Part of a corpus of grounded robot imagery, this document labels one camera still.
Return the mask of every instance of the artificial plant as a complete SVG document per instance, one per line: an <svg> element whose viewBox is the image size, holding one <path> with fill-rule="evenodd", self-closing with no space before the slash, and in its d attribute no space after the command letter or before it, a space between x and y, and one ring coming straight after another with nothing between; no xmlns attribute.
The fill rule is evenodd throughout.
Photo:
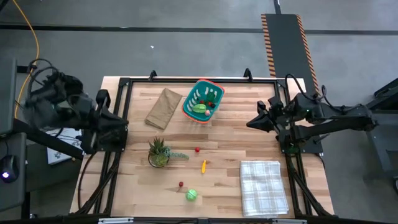
<svg viewBox="0 0 398 224"><path fill-rule="evenodd" d="M149 162L157 167L166 166L170 157L189 159L189 156L184 153L171 152L170 146L164 145L164 139L160 140L155 137L153 144L149 143L149 146Z"/></svg>

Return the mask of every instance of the plastic basket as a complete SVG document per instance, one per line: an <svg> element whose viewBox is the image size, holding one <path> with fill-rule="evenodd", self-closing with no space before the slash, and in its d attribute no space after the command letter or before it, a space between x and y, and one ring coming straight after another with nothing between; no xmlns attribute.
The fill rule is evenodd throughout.
<svg viewBox="0 0 398 224"><path fill-rule="evenodd" d="M196 113L192 110L192 108L200 103L200 100L205 100L207 94L209 93L215 94L215 99L213 103L215 107L212 108L209 105L206 105L206 108L210 110L210 115L207 116L204 113ZM210 118L213 116L214 112L217 110L220 105L221 99L224 95L224 88L217 83L213 83L209 80L201 79L198 80L193 86L191 92L185 99L184 104L182 105L182 112L191 120L196 121L201 124L206 124L209 122Z"/></svg>

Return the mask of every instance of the wooden tabletop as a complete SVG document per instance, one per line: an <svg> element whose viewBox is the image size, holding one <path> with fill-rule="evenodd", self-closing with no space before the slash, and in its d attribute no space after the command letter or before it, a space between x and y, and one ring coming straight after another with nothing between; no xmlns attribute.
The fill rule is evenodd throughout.
<svg viewBox="0 0 398 224"><path fill-rule="evenodd" d="M101 87L109 91L112 108L118 82L119 77L104 77ZM289 83L290 97L293 98L299 90L292 80ZM222 84L225 94L219 109L208 124L198 124L181 112L182 103L193 85L194 83L134 84L128 113L129 136L119 166L112 216L241 218L240 161L260 160L280 162L289 214L279 217L293 218L285 156L280 153L275 132L266 133L246 127L246 123L257 116L257 100L268 104L267 99L274 96L273 86ZM164 88L181 94L183 98L169 125L162 131L146 125L144 119ZM162 169L151 167L147 161L148 141L152 141L155 136L164 138L173 152L189 155L189 160L171 159ZM199 153L195 152L197 146L201 149ZM88 165L81 187L83 203L98 185L103 157L104 153L97 153ZM206 172L202 174L201 165L205 159ZM324 208L333 213L321 160L314 155L304 154L303 164L309 189ZM180 181L184 186L178 190ZM188 189L198 192L195 202L185 199ZM298 190L297 193L304 211L302 192ZM71 212L76 210L77 190Z"/></svg>

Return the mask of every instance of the plaid kitchen towel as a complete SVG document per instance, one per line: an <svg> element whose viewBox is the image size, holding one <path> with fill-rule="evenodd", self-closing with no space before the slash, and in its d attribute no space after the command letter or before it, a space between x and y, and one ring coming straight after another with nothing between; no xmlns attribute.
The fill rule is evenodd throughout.
<svg viewBox="0 0 398 224"><path fill-rule="evenodd" d="M278 161L241 161L241 188L245 217L287 214Z"/></svg>

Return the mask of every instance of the yellow cable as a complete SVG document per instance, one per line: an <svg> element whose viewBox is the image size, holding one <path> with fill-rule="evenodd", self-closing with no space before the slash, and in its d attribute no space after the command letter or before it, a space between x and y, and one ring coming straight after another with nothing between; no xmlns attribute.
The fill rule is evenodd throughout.
<svg viewBox="0 0 398 224"><path fill-rule="evenodd" d="M37 40L37 37L36 37L36 33L35 33L35 31L33 30L33 28L32 28L32 26L31 26L29 20L26 18L25 14L24 14L24 11L19 7L17 1L16 1L16 0L12 0L12 1L14 2L15 6L18 8L19 12L20 12L20 13L22 14L22 16L24 17L24 19L25 19L27 25L29 26L30 30L31 30L32 33L33 33L33 36L35 37L35 41L36 41L36 59L38 59L38 58L39 58L39 53L40 53L40 47L39 47L39 41ZM19 91L19 95L18 95L18 100L17 100L18 103L19 103L19 101L21 100L22 93L24 92L25 85L26 85L27 81L29 80L29 77L30 77L30 75L32 74L32 72L33 72L33 69L30 70L29 75L26 77L26 79L25 79L25 81L24 81L24 84L22 84L22 88L21 88L21 90ZM18 104L15 105L15 113L14 113L14 117L15 117L15 118L17 118L17 116L18 116L18 108L19 108Z"/></svg>

